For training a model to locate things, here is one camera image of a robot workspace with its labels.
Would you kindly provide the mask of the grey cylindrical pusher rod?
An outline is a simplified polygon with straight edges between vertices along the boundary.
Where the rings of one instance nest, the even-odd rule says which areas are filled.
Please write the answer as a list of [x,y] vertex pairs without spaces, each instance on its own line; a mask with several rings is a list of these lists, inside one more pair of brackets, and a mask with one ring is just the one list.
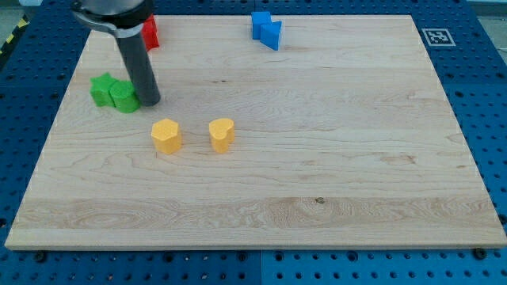
[[142,106],[154,106],[161,95],[142,37],[143,24],[121,29],[116,38],[124,65]]

